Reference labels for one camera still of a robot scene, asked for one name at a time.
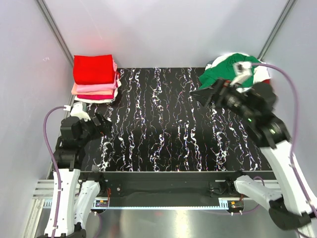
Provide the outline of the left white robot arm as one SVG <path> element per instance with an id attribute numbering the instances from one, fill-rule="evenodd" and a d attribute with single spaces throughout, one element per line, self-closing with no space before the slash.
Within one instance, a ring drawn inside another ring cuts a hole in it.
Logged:
<path id="1" fill-rule="evenodd" d="M 45 238 L 84 238 L 86 222 L 97 196 L 104 195 L 107 184 L 101 172 L 89 173 L 76 186 L 85 157 L 85 146 L 111 132 L 112 123 L 100 113 L 92 119 L 70 116 L 61 121 L 60 137 L 53 153 L 53 199 Z"/>

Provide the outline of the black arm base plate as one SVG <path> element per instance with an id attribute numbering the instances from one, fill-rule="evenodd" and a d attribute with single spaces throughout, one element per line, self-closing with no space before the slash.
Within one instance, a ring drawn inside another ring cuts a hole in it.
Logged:
<path id="1" fill-rule="evenodd" d="M 99 178 L 110 189 L 114 185 L 124 195 L 145 191 L 153 193 L 173 191 L 194 192 L 199 195 L 207 191 L 211 195 L 212 185 L 234 175 L 235 172 L 82 172 L 81 179 Z"/>

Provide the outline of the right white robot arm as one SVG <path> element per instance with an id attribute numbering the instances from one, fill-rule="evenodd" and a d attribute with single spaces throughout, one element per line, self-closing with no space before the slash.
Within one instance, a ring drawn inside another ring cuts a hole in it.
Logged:
<path id="1" fill-rule="evenodd" d="M 292 141 L 284 122 L 272 111 L 277 100 L 271 85 L 260 82 L 246 92 L 225 79 L 212 86 L 192 91 L 190 95 L 202 106 L 225 108 L 246 121 L 248 137 L 259 147 L 279 184 L 280 191 L 254 181 L 244 172 L 235 172 L 225 182 L 229 196 L 243 194 L 266 209 L 272 221 L 282 230 L 307 227 L 316 215 L 316 197 L 308 202 L 301 190 L 301 172 L 294 172 L 296 158 L 291 152 Z"/>

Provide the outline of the green t shirt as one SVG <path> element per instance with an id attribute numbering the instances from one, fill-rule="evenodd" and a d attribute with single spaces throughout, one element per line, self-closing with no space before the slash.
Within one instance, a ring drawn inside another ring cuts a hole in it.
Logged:
<path id="1" fill-rule="evenodd" d="M 207 68 L 199 77 L 201 86 L 199 89 L 204 89 L 212 86 L 219 78 L 224 78 L 232 81 L 236 74 L 233 65 L 240 61 L 249 61 L 252 63 L 260 63 L 254 56 L 249 56 L 241 53 L 232 53 L 222 55 L 214 60 L 217 65 Z"/>

